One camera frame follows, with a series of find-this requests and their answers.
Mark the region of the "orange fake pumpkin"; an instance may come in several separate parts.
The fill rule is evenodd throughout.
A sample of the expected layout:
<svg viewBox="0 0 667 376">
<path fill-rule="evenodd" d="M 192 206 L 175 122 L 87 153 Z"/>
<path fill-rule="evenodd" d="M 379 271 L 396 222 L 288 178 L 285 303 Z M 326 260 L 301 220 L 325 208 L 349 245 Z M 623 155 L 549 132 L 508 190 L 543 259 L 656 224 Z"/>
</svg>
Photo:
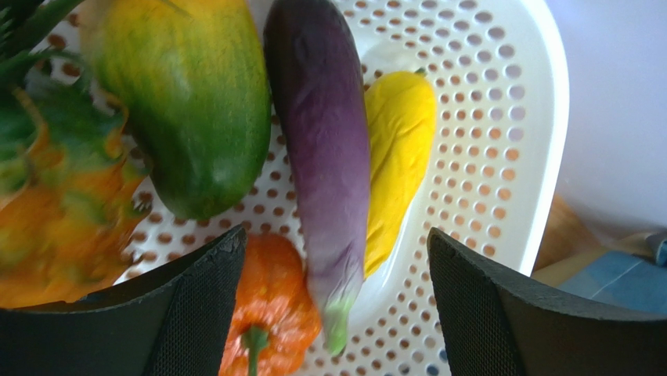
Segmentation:
<svg viewBox="0 0 667 376">
<path fill-rule="evenodd" d="M 301 256 L 287 238 L 251 234 L 220 375 L 289 375 L 321 330 Z"/>
</svg>

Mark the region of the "purple fake eggplant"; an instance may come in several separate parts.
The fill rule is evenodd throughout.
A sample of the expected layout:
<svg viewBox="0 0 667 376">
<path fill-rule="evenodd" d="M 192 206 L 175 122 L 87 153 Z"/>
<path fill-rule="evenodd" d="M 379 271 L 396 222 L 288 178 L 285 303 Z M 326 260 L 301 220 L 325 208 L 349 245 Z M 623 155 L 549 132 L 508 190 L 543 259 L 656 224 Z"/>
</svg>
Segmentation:
<svg viewBox="0 0 667 376">
<path fill-rule="evenodd" d="M 354 38 L 330 1 L 276 1 L 264 29 L 272 98 L 287 142 L 326 347 L 342 353 L 364 279 L 370 138 Z"/>
</svg>

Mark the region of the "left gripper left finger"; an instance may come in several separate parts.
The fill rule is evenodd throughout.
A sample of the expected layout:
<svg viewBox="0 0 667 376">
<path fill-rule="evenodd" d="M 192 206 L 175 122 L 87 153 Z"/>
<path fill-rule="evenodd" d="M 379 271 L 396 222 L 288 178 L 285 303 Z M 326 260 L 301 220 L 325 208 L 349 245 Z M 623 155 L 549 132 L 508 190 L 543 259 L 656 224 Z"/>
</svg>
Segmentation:
<svg viewBox="0 0 667 376">
<path fill-rule="evenodd" d="M 76 302 L 3 309 L 2 374 L 217 374 L 246 244 L 236 226 Z"/>
</svg>

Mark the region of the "fake pineapple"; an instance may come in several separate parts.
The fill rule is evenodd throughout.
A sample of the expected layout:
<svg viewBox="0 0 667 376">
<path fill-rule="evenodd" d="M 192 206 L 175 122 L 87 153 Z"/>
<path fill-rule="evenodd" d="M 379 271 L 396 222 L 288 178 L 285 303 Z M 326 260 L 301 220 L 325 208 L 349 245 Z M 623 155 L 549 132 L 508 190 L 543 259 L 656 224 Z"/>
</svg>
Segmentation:
<svg viewBox="0 0 667 376">
<path fill-rule="evenodd" d="M 110 287 L 150 213 L 123 142 L 126 107 L 90 95 L 81 57 L 38 49 L 74 1 L 1 4 L 1 306 L 73 302 Z"/>
</svg>

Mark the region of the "fake mango green orange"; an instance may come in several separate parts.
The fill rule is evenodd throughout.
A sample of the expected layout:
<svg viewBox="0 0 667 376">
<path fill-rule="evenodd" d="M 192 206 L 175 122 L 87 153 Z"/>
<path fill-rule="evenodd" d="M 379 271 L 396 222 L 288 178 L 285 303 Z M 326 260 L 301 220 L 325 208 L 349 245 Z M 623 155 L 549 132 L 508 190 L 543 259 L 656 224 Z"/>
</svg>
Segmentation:
<svg viewBox="0 0 667 376">
<path fill-rule="evenodd" d="M 271 135 L 265 61 L 245 1 L 85 1 L 81 53 L 128 108 L 164 205 L 223 213 L 253 187 Z"/>
</svg>

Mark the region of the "yellow fake corn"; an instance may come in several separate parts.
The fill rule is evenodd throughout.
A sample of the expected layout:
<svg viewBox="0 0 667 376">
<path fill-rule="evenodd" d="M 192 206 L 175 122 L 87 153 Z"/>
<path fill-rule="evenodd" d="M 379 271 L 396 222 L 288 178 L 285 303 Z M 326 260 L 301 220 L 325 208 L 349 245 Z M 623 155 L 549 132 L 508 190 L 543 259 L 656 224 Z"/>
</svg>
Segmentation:
<svg viewBox="0 0 667 376">
<path fill-rule="evenodd" d="M 437 100 L 424 70 L 378 78 L 366 91 L 371 193 L 365 275 L 385 262 L 424 179 L 436 133 Z"/>
</svg>

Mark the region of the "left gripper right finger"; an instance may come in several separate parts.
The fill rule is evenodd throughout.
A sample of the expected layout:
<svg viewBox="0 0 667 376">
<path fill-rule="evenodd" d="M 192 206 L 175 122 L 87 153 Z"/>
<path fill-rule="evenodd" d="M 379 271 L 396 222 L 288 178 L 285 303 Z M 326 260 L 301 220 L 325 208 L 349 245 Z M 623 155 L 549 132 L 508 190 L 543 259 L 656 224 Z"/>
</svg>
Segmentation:
<svg viewBox="0 0 667 376">
<path fill-rule="evenodd" d="M 436 228 L 427 253 L 452 374 L 665 374 L 665 315 L 547 286 Z"/>
</svg>

